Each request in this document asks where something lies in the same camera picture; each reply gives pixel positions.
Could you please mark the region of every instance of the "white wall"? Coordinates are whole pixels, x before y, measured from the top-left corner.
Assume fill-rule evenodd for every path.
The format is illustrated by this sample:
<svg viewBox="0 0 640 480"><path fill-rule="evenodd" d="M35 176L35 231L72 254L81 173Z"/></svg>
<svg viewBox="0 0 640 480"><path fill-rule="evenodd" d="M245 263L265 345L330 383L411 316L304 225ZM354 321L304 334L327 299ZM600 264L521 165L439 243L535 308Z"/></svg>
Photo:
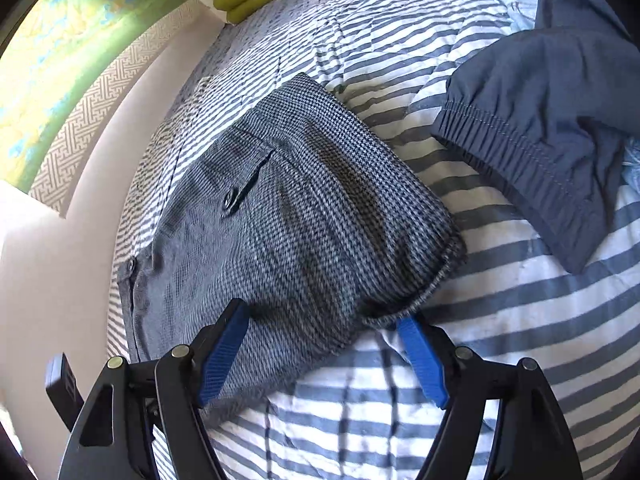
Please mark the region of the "white wall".
<svg viewBox="0 0 640 480"><path fill-rule="evenodd" d="M145 72L98 140L66 219L0 182L0 388L40 480L57 478L68 438L44 391L47 361L66 352L86 398L106 360L111 259L130 181L221 26L201 16Z"/></svg>

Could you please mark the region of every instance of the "black button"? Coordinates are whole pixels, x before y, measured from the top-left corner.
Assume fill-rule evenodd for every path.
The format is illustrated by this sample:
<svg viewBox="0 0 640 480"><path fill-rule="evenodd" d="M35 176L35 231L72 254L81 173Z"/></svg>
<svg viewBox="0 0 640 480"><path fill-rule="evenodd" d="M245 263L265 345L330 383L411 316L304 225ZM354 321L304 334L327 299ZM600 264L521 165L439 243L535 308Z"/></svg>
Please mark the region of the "black button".
<svg viewBox="0 0 640 480"><path fill-rule="evenodd" d="M236 194L238 194L238 190L235 187L226 192L225 201L222 203L224 209L229 209L233 205Z"/></svg>

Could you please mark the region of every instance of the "blue rubber tip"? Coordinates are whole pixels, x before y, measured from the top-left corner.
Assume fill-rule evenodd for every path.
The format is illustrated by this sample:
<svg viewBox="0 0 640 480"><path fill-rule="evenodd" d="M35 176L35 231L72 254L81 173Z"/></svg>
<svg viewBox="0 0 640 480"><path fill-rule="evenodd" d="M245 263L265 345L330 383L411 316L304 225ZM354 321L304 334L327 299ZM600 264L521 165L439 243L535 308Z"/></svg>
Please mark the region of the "blue rubber tip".
<svg viewBox="0 0 640 480"><path fill-rule="evenodd" d="M398 333L424 396L433 400L440 409L444 409L449 402L449 393L444 381L444 366L424 336L420 325L412 317L401 319L398 321Z"/></svg>
<svg viewBox="0 0 640 480"><path fill-rule="evenodd" d="M203 366L202 382L198 392L198 401L201 406L205 406L220 394L248 328L249 309L243 303L229 319L216 347Z"/></svg>

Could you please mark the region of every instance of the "striped bed sheet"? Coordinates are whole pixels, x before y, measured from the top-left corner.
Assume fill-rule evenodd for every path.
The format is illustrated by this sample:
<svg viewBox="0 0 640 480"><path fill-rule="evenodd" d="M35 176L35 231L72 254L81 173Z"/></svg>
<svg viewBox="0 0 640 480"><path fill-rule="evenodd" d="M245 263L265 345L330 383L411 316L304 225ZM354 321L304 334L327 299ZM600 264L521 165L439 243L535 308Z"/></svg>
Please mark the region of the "striped bed sheet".
<svg viewBox="0 0 640 480"><path fill-rule="evenodd" d="M537 359L584 478L605 478L640 426L640 197L620 187L609 237L572 276L500 192L430 136L447 77L510 25L498 0L276 0L226 27L133 179L116 239L108 353L128 356L116 268L151 241L188 165L235 118L306 72L455 216L469 261L431 301L431 322L485 358ZM484 475L496 413L488 402L470 479ZM397 333L379 330L209 434L237 480L413 479L441 420ZM161 475L172 478L160 433L154 446Z"/></svg>

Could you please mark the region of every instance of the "silver bolt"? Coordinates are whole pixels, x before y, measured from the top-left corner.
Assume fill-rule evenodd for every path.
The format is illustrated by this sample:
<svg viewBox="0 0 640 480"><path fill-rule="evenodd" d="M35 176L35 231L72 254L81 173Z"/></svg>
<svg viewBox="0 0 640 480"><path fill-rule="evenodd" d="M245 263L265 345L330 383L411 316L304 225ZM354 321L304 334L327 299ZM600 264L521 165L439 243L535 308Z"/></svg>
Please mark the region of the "silver bolt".
<svg viewBox="0 0 640 480"><path fill-rule="evenodd" d="M535 362L531 357L525 357L522 360L522 367L525 370L532 371L532 370L535 370L536 368L538 368L538 363Z"/></svg>
<svg viewBox="0 0 640 480"><path fill-rule="evenodd" d="M120 368L124 359L119 355L116 355L107 361L107 368L111 368L111 370L115 370L116 368Z"/></svg>
<svg viewBox="0 0 640 480"><path fill-rule="evenodd" d="M171 355L174 357L184 357L189 353L189 347L187 345L174 346L171 350Z"/></svg>
<svg viewBox="0 0 640 480"><path fill-rule="evenodd" d="M474 352L468 346L459 346L456 348L456 357L458 359L471 359L474 356Z"/></svg>

